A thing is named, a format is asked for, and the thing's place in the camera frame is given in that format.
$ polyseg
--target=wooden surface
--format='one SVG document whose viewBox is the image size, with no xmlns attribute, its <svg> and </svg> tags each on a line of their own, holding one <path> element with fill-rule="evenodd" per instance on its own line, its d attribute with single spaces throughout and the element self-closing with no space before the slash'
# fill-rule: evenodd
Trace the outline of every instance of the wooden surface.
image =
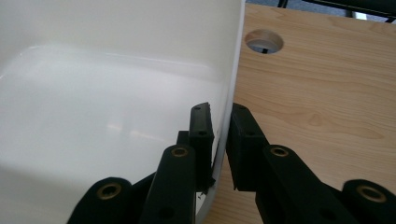
<svg viewBox="0 0 396 224">
<path fill-rule="evenodd" d="M 234 100 L 269 142 L 337 189 L 364 178 L 396 193 L 396 25 L 247 5 L 244 36 L 256 29 L 284 46 L 242 43 Z M 254 193 L 233 191 L 227 158 L 205 223 L 261 223 Z"/>
</svg>

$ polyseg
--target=metal grommet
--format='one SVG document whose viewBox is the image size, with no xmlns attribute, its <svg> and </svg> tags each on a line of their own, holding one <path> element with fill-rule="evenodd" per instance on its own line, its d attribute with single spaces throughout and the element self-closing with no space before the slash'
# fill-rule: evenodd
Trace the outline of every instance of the metal grommet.
<svg viewBox="0 0 396 224">
<path fill-rule="evenodd" d="M 184 147 L 176 147 L 172 149 L 172 155 L 174 157 L 185 157 L 189 154 L 189 151 Z"/>
<path fill-rule="evenodd" d="M 365 199 L 375 202 L 375 203 L 384 203 L 387 201 L 387 196 L 378 189 L 372 188 L 367 185 L 359 185 L 357 187 L 358 193 Z"/>
<path fill-rule="evenodd" d="M 109 200 L 116 197 L 121 192 L 121 185 L 119 183 L 109 183 L 103 185 L 96 191 L 96 195 L 101 200 Z"/>
<path fill-rule="evenodd" d="M 289 152 L 282 147 L 272 147 L 271 153 L 278 157 L 287 157 L 289 156 Z"/>
</svg>

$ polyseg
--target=black plastic part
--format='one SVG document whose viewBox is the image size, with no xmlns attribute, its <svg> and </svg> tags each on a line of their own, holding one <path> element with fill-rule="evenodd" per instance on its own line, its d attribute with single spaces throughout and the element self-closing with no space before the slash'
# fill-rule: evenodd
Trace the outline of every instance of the black plastic part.
<svg viewBox="0 0 396 224">
<path fill-rule="evenodd" d="M 195 149 L 198 161 L 195 168 L 197 192 L 207 192 L 213 182 L 211 162 L 214 138 L 209 103 L 194 106 L 191 109 L 189 146 Z"/>
<path fill-rule="evenodd" d="M 67 223 L 137 223 L 153 178 L 154 174 L 149 175 L 134 185 L 117 177 L 96 182 L 79 201 Z"/>
<path fill-rule="evenodd" d="M 288 0 L 279 0 L 279 2 L 277 3 L 277 7 L 286 8 L 288 6 L 288 2 Z"/>
<path fill-rule="evenodd" d="M 188 145 L 189 144 L 189 131 L 179 131 L 177 135 L 177 144 Z"/>
<path fill-rule="evenodd" d="M 393 23 L 395 21 L 395 18 L 388 18 L 385 22 L 387 23 Z"/>
<path fill-rule="evenodd" d="M 186 145 L 163 153 L 139 223 L 195 222 L 195 152 Z"/>
<path fill-rule="evenodd" d="M 396 224 L 396 196 L 368 180 L 349 180 L 342 200 L 355 218 L 364 224 Z"/>
<path fill-rule="evenodd" d="M 264 204 L 264 210 L 274 203 L 284 213 L 285 223 L 358 223 L 291 149 L 267 146 L 260 158 L 262 178 L 256 200 L 258 206 Z M 265 223 L 272 215 L 261 214 Z"/>
<path fill-rule="evenodd" d="M 256 191 L 258 158 L 267 145 L 269 143 L 250 111 L 233 104 L 226 148 L 235 189 Z"/>
<path fill-rule="evenodd" d="M 305 2 L 337 7 L 350 11 L 357 11 L 381 17 L 396 17 L 394 0 L 304 0 Z"/>
</svg>

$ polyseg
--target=screw hole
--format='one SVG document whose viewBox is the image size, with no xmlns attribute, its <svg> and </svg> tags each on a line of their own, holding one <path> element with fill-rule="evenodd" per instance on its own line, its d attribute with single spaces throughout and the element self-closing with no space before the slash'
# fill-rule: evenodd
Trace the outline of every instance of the screw hole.
<svg viewBox="0 0 396 224">
<path fill-rule="evenodd" d="M 158 213 L 161 219 L 170 219 L 175 215 L 175 210 L 171 207 L 164 207 Z"/>
<path fill-rule="evenodd" d="M 119 183 L 110 183 L 99 188 L 96 195 L 101 200 L 109 200 L 116 197 L 120 192 L 121 185 Z"/>
<path fill-rule="evenodd" d="M 172 149 L 172 155 L 174 157 L 185 157 L 189 154 L 189 151 L 184 147 L 177 147 Z"/>
<path fill-rule="evenodd" d="M 328 219 L 330 221 L 335 221 L 337 219 L 337 216 L 335 215 L 335 213 L 333 211 L 331 211 L 330 209 L 321 208 L 319 210 L 319 213 L 322 217 L 324 217 L 325 219 Z"/>
<path fill-rule="evenodd" d="M 287 157 L 289 156 L 289 152 L 281 147 L 273 147 L 271 148 L 271 153 L 278 157 Z"/>
<path fill-rule="evenodd" d="M 375 203 L 384 203 L 387 201 L 387 197 L 384 193 L 370 186 L 360 185 L 358 186 L 357 191 L 363 198 L 369 201 Z"/>
</svg>

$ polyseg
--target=hole in table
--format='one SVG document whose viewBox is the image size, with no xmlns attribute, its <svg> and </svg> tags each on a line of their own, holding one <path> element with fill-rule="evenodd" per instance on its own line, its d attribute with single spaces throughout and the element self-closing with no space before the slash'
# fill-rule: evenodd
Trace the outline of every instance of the hole in table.
<svg viewBox="0 0 396 224">
<path fill-rule="evenodd" d="M 283 48 L 282 37 L 270 30 L 255 30 L 245 37 L 247 46 L 259 53 L 272 54 Z"/>
</svg>

